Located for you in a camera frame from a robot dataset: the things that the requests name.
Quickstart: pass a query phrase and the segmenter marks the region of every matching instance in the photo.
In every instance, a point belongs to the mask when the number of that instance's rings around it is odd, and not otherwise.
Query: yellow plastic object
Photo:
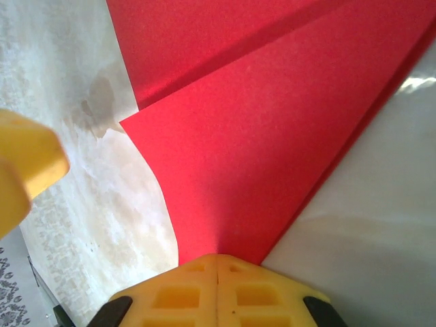
[[[51,129],[0,109],[0,237],[26,217],[35,196],[68,170],[67,157]]]
[[[319,291],[229,255],[205,255],[112,300],[122,296],[133,302],[120,327],[317,327],[303,298],[330,302]]]

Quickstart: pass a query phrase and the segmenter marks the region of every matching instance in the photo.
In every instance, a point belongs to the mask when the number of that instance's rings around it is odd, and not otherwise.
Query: white surface
[[[324,290],[350,326],[435,325],[435,58],[433,47],[264,263]],[[0,105],[52,126],[71,159],[21,227],[78,326],[176,265],[159,185],[116,123],[136,105],[104,0],[0,0]]]
[[[436,326],[436,44],[264,265],[350,326]]]

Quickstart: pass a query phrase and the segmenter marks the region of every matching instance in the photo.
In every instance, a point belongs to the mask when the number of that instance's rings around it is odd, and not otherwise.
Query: white lace tablecloth
[[[325,291],[350,326],[436,321],[435,59],[432,47],[264,263]],[[0,0],[0,106],[51,126],[71,160],[21,228],[78,326],[176,266],[159,185],[117,123],[137,108],[104,0]]]

